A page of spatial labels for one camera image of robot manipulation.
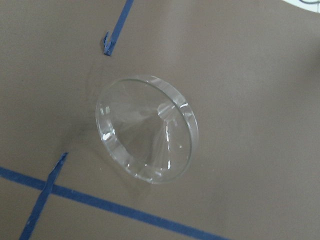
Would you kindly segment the clear glass funnel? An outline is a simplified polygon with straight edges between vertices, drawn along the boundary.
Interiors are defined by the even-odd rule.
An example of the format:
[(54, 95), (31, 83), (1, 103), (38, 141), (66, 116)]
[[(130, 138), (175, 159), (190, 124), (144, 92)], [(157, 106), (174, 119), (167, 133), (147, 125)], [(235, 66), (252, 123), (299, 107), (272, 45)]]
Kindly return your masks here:
[(110, 157), (134, 178), (151, 184), (183, 175), (199, 145), (198, 123), (186, 98), (152, 75), (104, 86), (95, 120)]

